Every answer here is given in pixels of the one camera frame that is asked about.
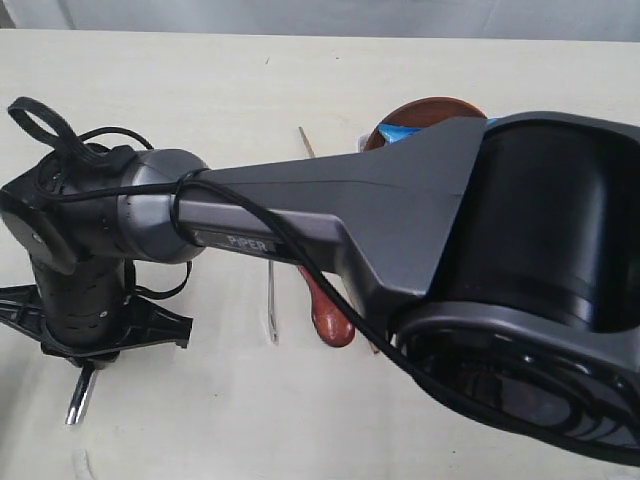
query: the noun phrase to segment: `robotic arm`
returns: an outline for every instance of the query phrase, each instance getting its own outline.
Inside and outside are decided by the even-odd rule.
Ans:
[[[133,261],[221,248],[307,268],[449,408],[640,465],[640,128],[457,117],[366,153],[209,170],[183,150],[87,143],[127,131],[77,137],[28,98],[9,113],[54,149],[0,191],[36,281],[0,290],[0,321],[44,353],[93,369],[186,347],[191,320],[144,298],[164,296],[135,285]]]

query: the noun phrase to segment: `white table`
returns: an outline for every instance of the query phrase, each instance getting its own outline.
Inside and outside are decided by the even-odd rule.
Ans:
[[[640,45],[0,31],[0,106],[37,98],[77,131],[122,125],[212,168],[319,155],[416,98],[488,115],[552,109],[640,123]],[[4,183],[47,149],[0,114]],[[0,228],[0,284],[31,282]],[[147,285],[182,267],[141,266]],[[207,251],[179,297],[187,350],[131,351],[99,375],[78,428],[63,424],[78,371],[0,329],[0,478],[71,479],[85,449],[105,479],[590,480],[635,473],[466,420],[359,336],[325,347],[296,270],[278,265],[281,344],[265,333],[266,263]]]

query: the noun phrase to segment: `brown bowl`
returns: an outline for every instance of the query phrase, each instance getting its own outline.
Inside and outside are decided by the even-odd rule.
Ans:
[[[457,98],[429,97],[415,100],[397,108],[384,117],[380,123],[402,127],[426,128],[451,117],[487,118],[476,107]],[[386,141],[376,126],[375,130],[369,135],[364,150],[384,147],[385,144]]]

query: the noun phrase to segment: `white wall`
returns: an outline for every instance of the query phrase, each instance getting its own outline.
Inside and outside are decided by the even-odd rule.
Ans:
[[[638,0],[4,1],[18,28],[640,41]]]

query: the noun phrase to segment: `red wooden handle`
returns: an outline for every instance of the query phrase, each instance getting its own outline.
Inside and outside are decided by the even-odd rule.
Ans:
[[[356,330],[342,312],[329,300],[311,278],[309,272],[298,267],[311,292],[311,320],[318,335],[330,347],[346,347],[351,343]]]

